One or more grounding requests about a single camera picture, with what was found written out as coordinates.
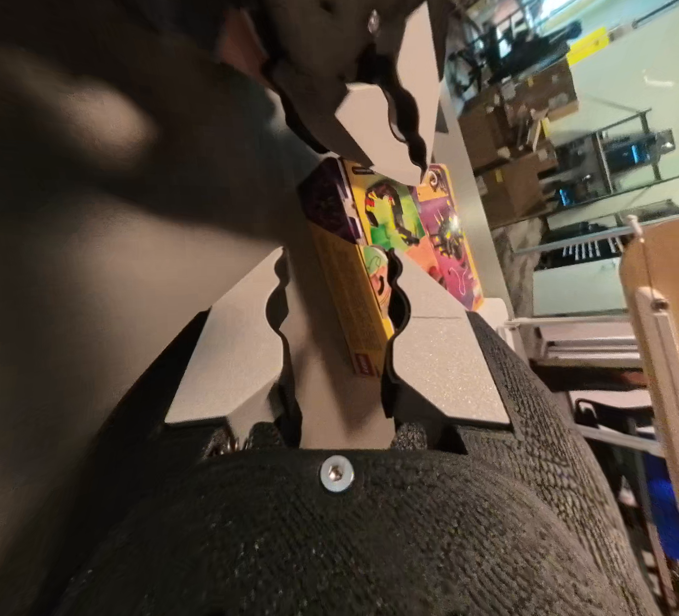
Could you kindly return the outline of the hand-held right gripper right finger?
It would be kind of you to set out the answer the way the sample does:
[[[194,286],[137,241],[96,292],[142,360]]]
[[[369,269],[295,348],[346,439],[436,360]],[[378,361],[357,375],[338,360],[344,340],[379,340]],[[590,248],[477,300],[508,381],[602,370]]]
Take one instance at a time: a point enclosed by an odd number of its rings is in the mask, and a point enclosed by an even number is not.
[[[469,311],[412,258],[388,254],[388,314],[381,400],[395,423],[509,428],[511,419]]]

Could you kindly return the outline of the colourful lego set box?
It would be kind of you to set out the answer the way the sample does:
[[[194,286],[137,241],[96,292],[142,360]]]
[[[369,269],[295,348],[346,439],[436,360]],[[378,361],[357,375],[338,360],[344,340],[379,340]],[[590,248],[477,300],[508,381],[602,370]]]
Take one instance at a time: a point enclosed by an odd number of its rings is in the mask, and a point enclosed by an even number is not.
[[[402,251],[467,310],[484,301],[447,167],[409,187],[328,156],[298,186],[356,374],[379,378],[395,326],[388,252]]]

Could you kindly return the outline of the wooden board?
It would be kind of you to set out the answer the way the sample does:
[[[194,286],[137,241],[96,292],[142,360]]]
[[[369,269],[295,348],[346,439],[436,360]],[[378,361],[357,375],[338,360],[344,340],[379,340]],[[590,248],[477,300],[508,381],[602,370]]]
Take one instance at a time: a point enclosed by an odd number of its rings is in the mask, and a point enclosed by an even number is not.
[[[678,490],[678,221],[633,229],[619,276],[669,477]]]

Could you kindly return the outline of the pile of cardboard boxes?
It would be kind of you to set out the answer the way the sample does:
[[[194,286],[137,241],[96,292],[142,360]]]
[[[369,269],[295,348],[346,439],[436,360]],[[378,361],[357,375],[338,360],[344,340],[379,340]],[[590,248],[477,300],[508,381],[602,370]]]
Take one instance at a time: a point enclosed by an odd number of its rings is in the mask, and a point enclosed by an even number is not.
[[[542,181],[558,167],[552,126],[578,109],[567,58],[466,101],[458,124],[491,228],[553,208]]]

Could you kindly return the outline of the black office chair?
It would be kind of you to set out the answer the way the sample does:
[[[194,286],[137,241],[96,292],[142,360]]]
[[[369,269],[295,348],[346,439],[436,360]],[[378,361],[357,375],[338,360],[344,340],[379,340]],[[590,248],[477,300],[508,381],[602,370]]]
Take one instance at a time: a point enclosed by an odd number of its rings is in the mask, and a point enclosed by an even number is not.
[[[575,20],[547,35],[531,29],[513,32],[506,29],[498,37],[497,28],[490,27],[480,38],[447,60],[452,66],[452,87],[458,97],[470,88],[480,92],[487,84],[494,85],[510,78],[527,76],[530,69],[543,70],[560,62],[570,50],[571,42],[582,35],[581,21]]]

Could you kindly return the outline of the yellow wall sign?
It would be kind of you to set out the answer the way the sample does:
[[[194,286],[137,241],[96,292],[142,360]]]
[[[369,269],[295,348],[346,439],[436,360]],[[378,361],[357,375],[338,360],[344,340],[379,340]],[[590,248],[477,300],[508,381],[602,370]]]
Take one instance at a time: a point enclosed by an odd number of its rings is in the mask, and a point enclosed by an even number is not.
[[[598,28],[570,45],[566,55],[568,66],[572,67],[595,53],[604,50],[609,44],[610,38],[607,28]]]

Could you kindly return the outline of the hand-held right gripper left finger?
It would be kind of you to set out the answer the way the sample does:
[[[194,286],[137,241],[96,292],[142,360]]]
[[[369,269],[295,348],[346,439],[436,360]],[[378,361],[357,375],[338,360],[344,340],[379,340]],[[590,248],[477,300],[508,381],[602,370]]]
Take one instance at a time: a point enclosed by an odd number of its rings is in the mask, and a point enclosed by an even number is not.
[[[289,342],[289,269],[276,247],[209,310],[165,415],[170,427],[222,424],[244,446],[256,423],[300,445],[300,406]]]

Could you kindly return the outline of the metal shelf rack with printers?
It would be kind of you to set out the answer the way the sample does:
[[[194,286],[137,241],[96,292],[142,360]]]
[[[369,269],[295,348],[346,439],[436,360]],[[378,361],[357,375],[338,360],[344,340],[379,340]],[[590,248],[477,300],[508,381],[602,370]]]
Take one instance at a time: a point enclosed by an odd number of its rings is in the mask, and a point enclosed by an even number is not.
[[[556,146],[558,208],[590,204],[665,181],[661,161],[675,153],[673,131],[654,129],[651,109],[580,133]]]

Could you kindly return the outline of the person's left hand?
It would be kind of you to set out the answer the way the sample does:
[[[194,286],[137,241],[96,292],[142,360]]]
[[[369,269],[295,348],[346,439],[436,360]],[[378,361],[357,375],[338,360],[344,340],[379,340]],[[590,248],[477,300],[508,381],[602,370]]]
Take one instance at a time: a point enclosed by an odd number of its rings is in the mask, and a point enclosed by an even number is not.
[[[216,56],[222,63],[232,66],[260,85],[271,87],[264,72],[267,53],[245,10],[229,8],[226,11],[216,45]]]

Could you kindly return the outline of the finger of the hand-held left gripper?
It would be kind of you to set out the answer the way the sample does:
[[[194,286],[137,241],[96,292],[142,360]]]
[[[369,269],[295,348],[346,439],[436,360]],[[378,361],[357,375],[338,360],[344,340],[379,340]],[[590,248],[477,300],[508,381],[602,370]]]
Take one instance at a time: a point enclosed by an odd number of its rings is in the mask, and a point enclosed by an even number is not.
[[[335,112],[370,165],[401,184],[420,184],[429,167],[429,85],[413,85],[418,124],[411,133],[401,127],[395,136],[388,100],[377,85],[355,84]]]
[[[418,186],[433,155],[440,91],[427,1],[405,21],[395,69],[396,123],[406,144],[405,171],[396,179],[407,186]]]

